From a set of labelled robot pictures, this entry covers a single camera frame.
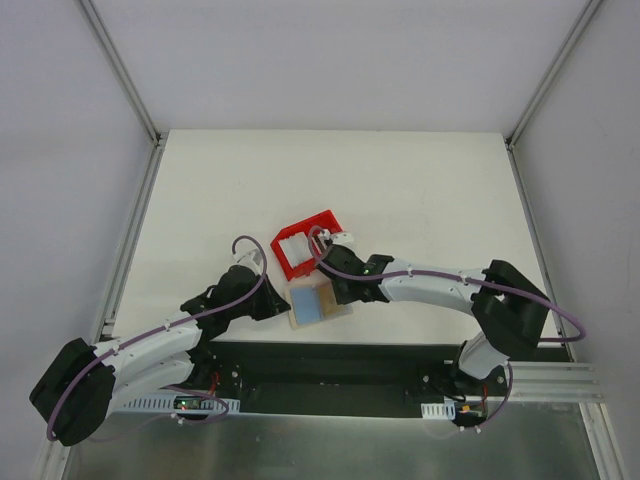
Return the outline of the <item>beige leather card holder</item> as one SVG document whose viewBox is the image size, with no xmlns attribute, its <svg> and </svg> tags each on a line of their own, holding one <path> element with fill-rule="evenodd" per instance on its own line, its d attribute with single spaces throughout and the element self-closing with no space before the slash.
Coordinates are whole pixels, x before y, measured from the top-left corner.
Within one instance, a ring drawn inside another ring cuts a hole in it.
<svg viewBox="0 0 640 480">
<path fill-rule="evenodd" d="M 350 305 L 337 302 L 329 280 L 295 283 L 285 291 L 291 309 L 289 323 L 293 330 L 315 326 L 353 313 Z"/>
</svg>

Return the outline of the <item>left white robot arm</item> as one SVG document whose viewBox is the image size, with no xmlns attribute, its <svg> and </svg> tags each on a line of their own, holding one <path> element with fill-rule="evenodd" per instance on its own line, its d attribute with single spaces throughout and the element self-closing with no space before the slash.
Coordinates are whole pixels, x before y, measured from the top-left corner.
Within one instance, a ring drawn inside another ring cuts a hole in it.
<svg viewBox="0 0 640 480">
<path fill-rule="evenodd" d="M 236 319 L 261 321 L 289 309 L 267 274 L 232 266 L 156 327 L 95 344 L 69 341 L 29 400 L 47 424 L 48 440 L 76 445 L 114 410 L 155 390 L 218 392 L 224 367 L 212 351 L 213 340 Z"/>
</svg>

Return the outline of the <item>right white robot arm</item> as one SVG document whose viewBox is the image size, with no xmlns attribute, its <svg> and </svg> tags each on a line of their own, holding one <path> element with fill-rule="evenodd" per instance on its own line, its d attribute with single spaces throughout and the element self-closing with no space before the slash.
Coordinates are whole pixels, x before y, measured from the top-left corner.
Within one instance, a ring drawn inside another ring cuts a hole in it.
<svg viewBox="0 0 640 480">
<path fill-rule="evenodd" d="M 503 260 L 484 269 L 440 269 L 381 254 L 363 261 L 333 245 L 316 266 L 340 304 L 414 302 L 473 317 L 480 332 L 462 344 L 450 369 L 461 394 L 476 392 L 507 361 L 533 356 L 549 313 L 548 297 Z"/>
</svg>

